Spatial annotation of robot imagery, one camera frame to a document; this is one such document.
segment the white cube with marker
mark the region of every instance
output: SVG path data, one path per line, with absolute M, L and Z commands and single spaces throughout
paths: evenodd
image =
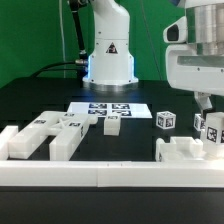
M 118 136 L 121 127 L 121 114 L 108 114 L 104 120 L 104 135 Z
M 156 116 L 156 126 L 162 129 L 175 128 L 176 115 L 169 112 L 158 112 Z

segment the white rectangular block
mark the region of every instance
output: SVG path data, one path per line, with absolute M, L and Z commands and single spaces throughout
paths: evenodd
M 104 135 L 118 136 L 121 127 L 121 114 L 108 114 L 104 120 Z
M 9 157 L 8 141 L 18 133 L 18 126 L 7 126 L 0 134 L 0 160 Z
M 162 129 L 175 128 L 176 115 L 169 112 L 158 112 L 156 116 L 156 126 Z
M 51 161 L 69 161 L 89 129 L 89 117 L 71 120 L 50 144 Z
M 201 139 L 205 152 L 215 157 L 224 157 L 224 113 L 207 114 L 205 133 Z
M 44 112 L 32 121 L 9 141 L 9 156 L 15 159 L 28 159 L 47 138 L 46 129 L 57 123 L 60 115 L 60 112 Z

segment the white block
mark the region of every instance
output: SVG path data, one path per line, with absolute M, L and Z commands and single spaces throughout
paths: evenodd
M 13 137 L 8 144 L 10 158 L 28 159 L 47 138 L 47 127 L 57 123 L 60 115 L 60 112 L 44 112 Z
M 215 157 L 224 157 L 224 113 L 207 114 L 205 133 L 201 139 L 204 151 Z
M 176 115 L 169 112 L 158 112 L 156 116 L 156 126 L 162 129 L 175 128 Z
M 0 134 L 0 160 L 7 160 L 9 157 L 8 141 L 18 133 L 18 126 L 6 126 Z
M 163 139 L 156 142 L 156 161 L 194 161 L 202 159 L 205 155 L 203 142 L 191 137 L 171 137 L 170 143 L 165 143 Z
M 89 129 L 89 117 L 73 119 L 50 144 L 51 161 L 69 161 Z
M 121 114 L 112 113 L 104 120 L 104 135 L 118 136 L 121 127 Z
M 194 128 L 197 131 L 205 129 L 205 120 L 201 117 L 201 114 L 195 114 L 194 116 Z

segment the black and white pattern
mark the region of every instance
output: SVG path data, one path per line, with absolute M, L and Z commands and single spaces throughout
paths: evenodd
M 163 124 L 164 124 L 164 118 L 158 117 L 157 125 L 159 125 L 160 127 L 163 127 Z
M 205 121 L 204 120 L 201 121 L 201 129 L 205 129 Z
M 122 117 L 131 117 L 132 116 L 130 110 L 113 110 L 112 113 L 121 114 Z
M 166 119 L 166 127 L 173 127 L 173 118 L 167 118 Z
M 69 124 L 69 127 L 79 127 L 80 123 L 71 123 Z
M 81 127 L 81 138 L 83 137 L 83 126 Z
M 114 103 L 112 104 L 112 109 L 113 110 L 130 110 L 130 105 L 129 104 L 118 104 L 118 103 Z
M 224 131 L 222 131 L 221 143 L 224 143 Z
M 217 141 L 217 134 L 218 131 L 214 128 L 208 128 L 208 132 L 207 132 L 207 139 L 212 141 L 212 142 L 216 142 Z
M 194 126 L 195 126 L 196 128 L 198 128 L 198 125 L 199 125 L 199 119 L 196 117 Z
M 34 121 L 34 124 L 45 124 L 46 121 L 45 120 L 36 120 Z
M 91 109 L 107 109 L 106 103 L 90 103 L 89 108 Z
M 170 116 L 173 116 L 173 114 L 169 113 L 169 112 L 163 112 L 163 113 L 160 113 L 162 116 L 164 117 L 170 117 Z
M 118 119 L 118 116 L 108 116 L 108 119 L 109 120 L 117 120 Z
M 75 114 L 71 114 L 71 113 L 65 114 L 65 117 L 74 117 L 74 116 L 75 116 Z
M 107 111 L 106 110 L 89 110 L 88 114 L 97 114 L 99 116 L 106 116 Z

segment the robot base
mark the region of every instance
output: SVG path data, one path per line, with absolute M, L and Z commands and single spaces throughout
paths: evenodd
M 122 92 L 138 88 L 138 81 L 122 85 L 105 85 L 83 80 L 83 87 L 102 92 Z

